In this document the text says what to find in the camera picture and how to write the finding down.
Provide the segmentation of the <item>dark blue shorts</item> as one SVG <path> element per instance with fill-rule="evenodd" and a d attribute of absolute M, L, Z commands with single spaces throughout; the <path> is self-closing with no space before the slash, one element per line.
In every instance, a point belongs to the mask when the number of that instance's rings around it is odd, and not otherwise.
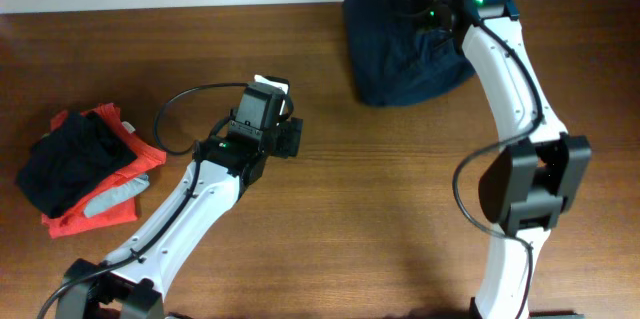
<path fill-rule="evenodd" d="M 342 12 L 356 92 L 366 105 L 418 104 L 475 74 L 425 0 L 344 0 Z"/>

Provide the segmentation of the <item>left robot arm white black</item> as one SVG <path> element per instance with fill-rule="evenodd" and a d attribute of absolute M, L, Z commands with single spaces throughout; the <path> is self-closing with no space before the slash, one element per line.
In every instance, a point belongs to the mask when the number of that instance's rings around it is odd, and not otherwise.
<path fill-rule="evenodd" d="M 255 76 L 238 107 L 197 141 L 173 192 L 101 263 L 78 259 L 38 315 L 162 318 L 178 271 L 209 228 L 259 180 L 271 157 L 297 155 L 303 122 L 287 80 Z"/>

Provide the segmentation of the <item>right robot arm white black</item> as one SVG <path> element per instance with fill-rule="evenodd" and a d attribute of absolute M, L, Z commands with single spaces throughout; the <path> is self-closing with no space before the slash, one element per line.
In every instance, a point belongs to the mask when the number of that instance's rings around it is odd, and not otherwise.
<path fill-rule="evenodd" d="M 452 190 L 463 216 L 490 238 L 484 278 L 472 297 L 472 318 L 528 318 L 528 297 L 540 252 L 571 208 L 591 159 L 584 136 L 572 136 L 538 82 L 514 0 L 428 0 L 428 13 L 455 35 L 488 100 L 498 142 L 456 167 Z M 481 176 L 485 217 L 461 200 L 459 179 L 474 159 L 499 154 Z"/>

